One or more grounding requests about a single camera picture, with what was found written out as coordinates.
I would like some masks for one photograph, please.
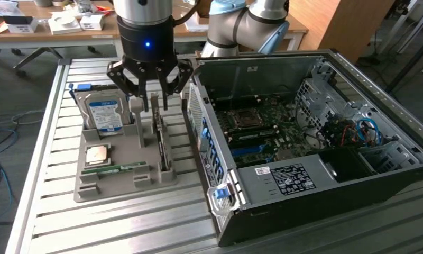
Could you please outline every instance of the white box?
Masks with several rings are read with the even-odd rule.
[[[8,24],[9,33],[34,33],[38,25],[37,19],[32,19],[29,24]]]
[[[52,34],[81,32],[81,26],[74,17],[53,17],[49,19]]]
[[[102,30],[104,15],[84,16],[80,20],[80,26],[84,30]]]

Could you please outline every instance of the slotted metal table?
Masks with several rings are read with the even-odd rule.
[[[112,84],[113,58],[62,60],[56,71],[6,253],[423,253],[423,181],[387,202],[227,248],[217,247],[181,98],[162,111],[178,184],[76,203],[82,118],[68,84]],[[147,83],[147,91],[161,92]],[[150,113],[142,119],[150,121]]]

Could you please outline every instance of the blue network cable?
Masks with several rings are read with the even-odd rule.
[[[378,129],[378,125],[375,123],[375,121],[370,118],[360,118],[355,124],[355,130],[358,132],[359,138],[364,141],[366,138],[363,137],[362,131],[360,131],[360,127],[359,127],[359,123],[367,121],[372,124],[374,127],[374,132],[375,132],[375,136],[378,137],[378,145],[382,144],[382,139],[380,139],[380,133],[379,133],[379,129]]]
[[[12,192],[10,192],[10,185],[9,185],[9,179],[6,176],[6,172],[1,169],[1,167],[0,167],[0,172],[1,172],[2,177],[5,178],[5,183],[6,183],[6,187],[8,187],[8,194],[9,194],[9,204],[8,204],[5,211],[0,214],[0,218],[1,218],[2,215],[5,215],[5,213],[9,212],[9,210],[10,210],[10,206],[13,204],[13,196],[12,196]]]
[[[9,131],[9,132],[13,133],[13,140],[10,141],[9,145],[0,150],[0,153],[1,153],[17,142],[18,134],[17,134],[17,132],[14,130],[10,130],[10,129],[1,129],[0,128],[0,131]]]

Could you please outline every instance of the circuit board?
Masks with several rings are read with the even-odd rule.
[[[302,157],[314,149],[295,122],[294,104],[274,95],[257,97],[255,106],[215,112],[238,167]],[[257,137],[258,130],[269,136]],[[243,140],[235,141],[237,135]]]

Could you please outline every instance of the robotic arm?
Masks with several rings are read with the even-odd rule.
[[[174,26],[191,17],[201,0],[195,2],[187,15],[174,20],[171,0],[114,1],[123,57],[109,63],[108,76],[127,96],[142,99],[145,111],[149,110],[147,80],[159,81],[163,109],[167,110],[167,96],[182,91],[193,73],[190,62],[175,56]],[[214,0],[202,56],[235,56],[238,44],[259,53],[271,53],[287,31],[287,7],[289,0],[255,0],[249,8],[245,0]],[[175,66],[179,72],[169,83],[166,77]],[[125,69],[137,77],[137,85],[125,77]]]

